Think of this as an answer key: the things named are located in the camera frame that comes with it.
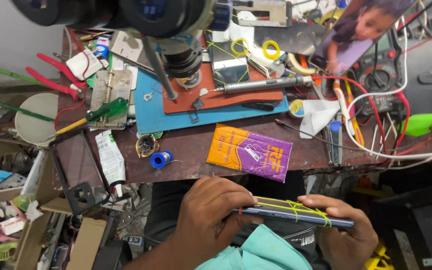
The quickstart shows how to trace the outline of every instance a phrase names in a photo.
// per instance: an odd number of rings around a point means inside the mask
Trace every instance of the blue solder spool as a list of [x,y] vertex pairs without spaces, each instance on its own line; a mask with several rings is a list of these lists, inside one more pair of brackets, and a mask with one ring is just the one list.
[[153,166],[154,169],[161,169],[164,167],[164,165],[170,163],[173,161],[173,155],[170,151],[162,151],[159,153],[154,153],[151,156],[151,166]]

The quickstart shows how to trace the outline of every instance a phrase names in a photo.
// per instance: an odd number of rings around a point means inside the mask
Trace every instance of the orange heat-resistant mat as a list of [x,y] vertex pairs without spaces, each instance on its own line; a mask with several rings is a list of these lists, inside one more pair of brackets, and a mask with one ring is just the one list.
[[[266,76],[255,70],[254,67],[251,65],[248,66],[250,81],[267,79]],[[203,63],[201,65],[200,71],[202,73],[202,80],[197,87],[186,90],[178,84],[176,79],[171,81],[173,89],[176,90],[178,94],[177,104],[167,98],[163,98],[163,108],[165,114],[196,110],[193,107],[193,102],[198,98],[199,90],[203,88],[208,89],[209,93],[201,96],[201,101],[204,103],[204,106],[201,108],[201,110],[238,105],[246,102],[273,102],[282,101],[284,99],[281,88],[231,95],[225,95],[224,92],[212,92],[211,90],[216,89],[216,86],[213,80],[213,70],[211,68],[211,63]]]

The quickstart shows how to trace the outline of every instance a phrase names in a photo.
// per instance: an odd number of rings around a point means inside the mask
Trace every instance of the teal shirt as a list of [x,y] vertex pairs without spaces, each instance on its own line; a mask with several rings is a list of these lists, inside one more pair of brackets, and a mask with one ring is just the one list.
[[196,270],[312,270],[304,256],[265,225],[259,225],[240,247],[228,246]]

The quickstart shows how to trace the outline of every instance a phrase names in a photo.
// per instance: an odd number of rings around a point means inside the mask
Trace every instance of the purple and orange bubble mailer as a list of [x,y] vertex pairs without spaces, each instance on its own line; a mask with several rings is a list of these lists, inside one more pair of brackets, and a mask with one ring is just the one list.
[[216,124],[207,163],[284,183],[293,143]]

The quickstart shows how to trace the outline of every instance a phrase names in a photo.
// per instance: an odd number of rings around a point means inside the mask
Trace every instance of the blue silicone repair mat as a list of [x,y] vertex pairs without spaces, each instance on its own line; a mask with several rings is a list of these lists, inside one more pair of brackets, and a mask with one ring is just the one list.
[[[144,95],[154,93],[150,101],[144,101]],[[201,126],[218,122],[255,117],[260,115],[277,114],[289,110],[288,99],[284,93],[284,100],[273,111],[246,108],[241,105],[202,109],[197,111],[199,121],[192,123],[188,112],[165,114],[163,111],[163,95],[159,80],[143,70],[138,71],[138,82],[133,91],[136,110],[136,126],[139,134],[173,130],[190,126]]]

